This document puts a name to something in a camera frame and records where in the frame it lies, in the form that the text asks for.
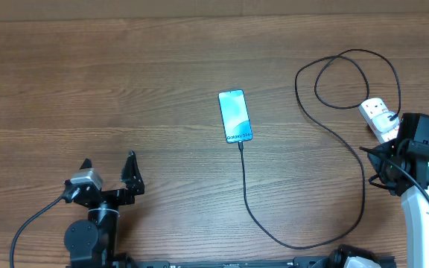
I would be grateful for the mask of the Samsung Galaxy smartphone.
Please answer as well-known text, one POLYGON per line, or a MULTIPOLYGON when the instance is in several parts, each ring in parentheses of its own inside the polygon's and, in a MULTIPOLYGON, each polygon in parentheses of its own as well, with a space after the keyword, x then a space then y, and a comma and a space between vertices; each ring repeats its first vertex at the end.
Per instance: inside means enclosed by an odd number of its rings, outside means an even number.
POLYGON ((218 94, 226 142, 238 143, 253 139, 250 117, 242 89, 218 94))

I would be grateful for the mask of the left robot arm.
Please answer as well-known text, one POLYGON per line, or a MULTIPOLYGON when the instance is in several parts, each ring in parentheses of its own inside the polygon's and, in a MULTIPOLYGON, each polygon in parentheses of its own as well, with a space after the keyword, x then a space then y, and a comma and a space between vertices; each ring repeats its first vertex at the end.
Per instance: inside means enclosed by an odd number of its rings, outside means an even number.
POLYGON ((103 180, 85 159, 72 178, 64 182, 62 199, 88 209, 85 220, 73 222, 64 236, 71 267, 135 267, 127 253, 118 253, 119 208, 135 203, 144 193, 144 182, 139 172, 136 153, 130 151, 121 170, 124 188, 103 190, 103 180))

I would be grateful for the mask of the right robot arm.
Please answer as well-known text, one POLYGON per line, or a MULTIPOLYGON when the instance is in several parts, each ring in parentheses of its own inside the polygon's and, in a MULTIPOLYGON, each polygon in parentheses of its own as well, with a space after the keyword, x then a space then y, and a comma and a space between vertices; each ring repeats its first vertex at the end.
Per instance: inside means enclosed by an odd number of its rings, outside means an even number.
POLYGON ((429 115, 403 114, 396 138, 365 151, 375 170, 371 185, 401 199, 407 265, 429 267, 429 115))

